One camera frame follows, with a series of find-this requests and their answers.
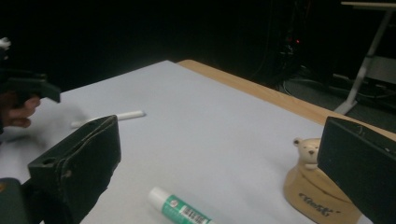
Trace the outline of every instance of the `human hand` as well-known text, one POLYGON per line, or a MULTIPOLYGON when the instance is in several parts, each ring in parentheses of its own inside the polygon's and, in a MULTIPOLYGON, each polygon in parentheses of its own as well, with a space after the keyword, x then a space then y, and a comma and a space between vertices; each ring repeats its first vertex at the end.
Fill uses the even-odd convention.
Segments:
POLYGON ((21 107, 15 107, 17 103, 18 97, 15 92, 0 94, 0 118, 3 127, 29 127, 31 121, 28 118, 35 113, 35 109, 40 105, 40 98, 38 96, 32 96, 21 107))

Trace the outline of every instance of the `green glue stick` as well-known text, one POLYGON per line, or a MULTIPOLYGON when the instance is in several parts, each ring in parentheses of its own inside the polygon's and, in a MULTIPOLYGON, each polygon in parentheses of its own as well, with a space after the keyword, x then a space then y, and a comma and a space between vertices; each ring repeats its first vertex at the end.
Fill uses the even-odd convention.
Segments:
POLYGON ((148 195, 148 201, 176 224, 216 224, 164 189, 158 187, 152 189, 148 195))

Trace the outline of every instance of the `white stick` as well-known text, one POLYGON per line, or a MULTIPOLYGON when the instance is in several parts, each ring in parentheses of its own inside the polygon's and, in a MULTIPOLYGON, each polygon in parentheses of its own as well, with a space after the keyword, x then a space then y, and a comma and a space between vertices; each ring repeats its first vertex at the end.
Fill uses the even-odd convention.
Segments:
MULTIPOLYGON (((118 114, 116 115, 118 120, 123 120, 123 119, 134 119, 134 118, 140 118, 143 116, 146 116, 146 113, 142 110, 137 110, 137 111, 132 111, 132 112, 127 112, 127 113, 123 113, 123 114, 118 114)), ((84 119, 84 120, 80 120, 80 121, 73 121, 70 123, 70 126, 72 128, 79 128, 82 125, 84 125, 85 123, 88 123, 92 120, 95 119, 99 119, 99 118, 94 118, 94 119, 84 119)))

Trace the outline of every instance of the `white tabletop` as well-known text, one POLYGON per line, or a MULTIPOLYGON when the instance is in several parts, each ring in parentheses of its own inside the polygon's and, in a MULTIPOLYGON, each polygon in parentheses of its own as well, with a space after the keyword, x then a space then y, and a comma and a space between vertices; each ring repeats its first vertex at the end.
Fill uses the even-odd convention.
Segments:
POLYGON ((292 140, 323 127, 170 62, 44 99, 30 128, 1 136, 0 177, 28 179, 27 163, 71 121, 134 110, 147 115, 119 122, 121 163, 82 223, 171 223, 148 202, 156 186, 219 224, 311 223, 282 187, 298 159, 292 140))

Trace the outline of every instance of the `finger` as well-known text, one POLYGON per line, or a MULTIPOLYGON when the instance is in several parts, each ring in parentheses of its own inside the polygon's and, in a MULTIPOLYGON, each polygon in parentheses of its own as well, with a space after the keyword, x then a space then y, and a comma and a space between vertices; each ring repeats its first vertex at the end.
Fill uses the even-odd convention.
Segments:
POLYGON ((17 108, 10 109, 8 112, 8 116, 10 119, 24 119, 32 116, 35 113, 35 107, 33 108, 17 108))
POLYGON ((34 96, 34 97, 30 98, 29 100, 27 100, 27 101, 24 103, 24 106, 25 106, 26 108, 29 108, 29 109, 36 108, 36 107, 38 107, 39 105, 40 105, 40 98, 37 97, 37 96, 34 96))
POLYGON ((10 126, 27 128, 31 125, 31 123, 32 121, 30 121, 29 119, 13 119, 10 122, 10 126))

